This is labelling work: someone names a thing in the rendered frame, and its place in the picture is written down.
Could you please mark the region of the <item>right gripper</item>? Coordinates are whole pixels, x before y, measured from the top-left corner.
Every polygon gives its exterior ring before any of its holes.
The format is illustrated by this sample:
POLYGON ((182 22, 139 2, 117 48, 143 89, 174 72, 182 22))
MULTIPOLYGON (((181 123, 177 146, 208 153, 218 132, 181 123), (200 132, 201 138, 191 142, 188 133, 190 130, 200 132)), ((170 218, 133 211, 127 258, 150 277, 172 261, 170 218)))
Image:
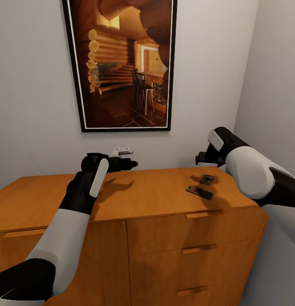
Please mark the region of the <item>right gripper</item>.
POLYGON ((206 152, 200 152, 199 155, 196 156, 196 165, 198 162, 217 164, 217 167, 221 167, 224 164, 220 155, 213 156, 208 152, 208 150, 206 152))

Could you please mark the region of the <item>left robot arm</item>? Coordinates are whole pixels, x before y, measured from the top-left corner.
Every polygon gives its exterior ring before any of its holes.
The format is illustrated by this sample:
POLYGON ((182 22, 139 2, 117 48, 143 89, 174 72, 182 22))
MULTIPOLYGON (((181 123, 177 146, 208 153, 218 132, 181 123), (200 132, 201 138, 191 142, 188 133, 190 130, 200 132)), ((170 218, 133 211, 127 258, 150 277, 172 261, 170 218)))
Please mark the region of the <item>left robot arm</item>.
POLYGON ((78 268, 84 236, 95 199, 107 173, 138 166, 132 147, 115 147, 112 157, 88 153, 81 170, 69 182, 67 193, 46 232, 25 262, 0 272, 0 306, 43 306, 60 296, 78 268))

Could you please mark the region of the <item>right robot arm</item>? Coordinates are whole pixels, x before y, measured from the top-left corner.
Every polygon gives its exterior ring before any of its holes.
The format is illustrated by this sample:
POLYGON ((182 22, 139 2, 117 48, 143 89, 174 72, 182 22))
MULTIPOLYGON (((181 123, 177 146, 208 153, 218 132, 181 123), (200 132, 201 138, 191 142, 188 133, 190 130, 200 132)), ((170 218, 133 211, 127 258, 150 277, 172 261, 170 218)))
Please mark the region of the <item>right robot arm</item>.
POLYGON ((254 200, 295 244, 295 177, 224 127, 208 135, 198 162, 226 164, 242 195, 254 200))

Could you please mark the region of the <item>mousetrap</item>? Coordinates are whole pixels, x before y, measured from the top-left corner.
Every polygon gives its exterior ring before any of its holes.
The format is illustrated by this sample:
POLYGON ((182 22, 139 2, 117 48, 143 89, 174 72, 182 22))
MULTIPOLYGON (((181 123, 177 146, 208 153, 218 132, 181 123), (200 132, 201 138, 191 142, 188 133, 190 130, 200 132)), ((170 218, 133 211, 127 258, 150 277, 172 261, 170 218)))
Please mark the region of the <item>mousetrap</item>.
POLYGON ((213 197, 213 193, 205 191, 205 190, 203 190, 202 188, 199 188, 199 187, 194 187, 192 185, 190 185, 186 189, 186 191, 191 192, 191 193, 193 193, 195 195, 204 197, 204 198, 209 199, 209 200, 211 200, 211 198, 213 197))
POLYGON ((214 176, 205 174, 201 179, 200 183, 210 186, 213 180, 214 176))

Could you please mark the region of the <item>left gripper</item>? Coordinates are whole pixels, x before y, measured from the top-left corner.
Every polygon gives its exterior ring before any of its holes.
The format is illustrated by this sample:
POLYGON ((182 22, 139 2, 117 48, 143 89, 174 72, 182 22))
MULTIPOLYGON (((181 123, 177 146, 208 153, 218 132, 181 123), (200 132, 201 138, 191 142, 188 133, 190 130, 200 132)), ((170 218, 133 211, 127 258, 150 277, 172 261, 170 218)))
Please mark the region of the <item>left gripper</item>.
POLYGON ((116 168, 113 172, 120 172, 121 170, 127 171, 131 170, 132 167, 138 166, 138 163, 136 161, 131 161, 130 158, 120 159, 113 157, 113 159, 116 162, 116 168))

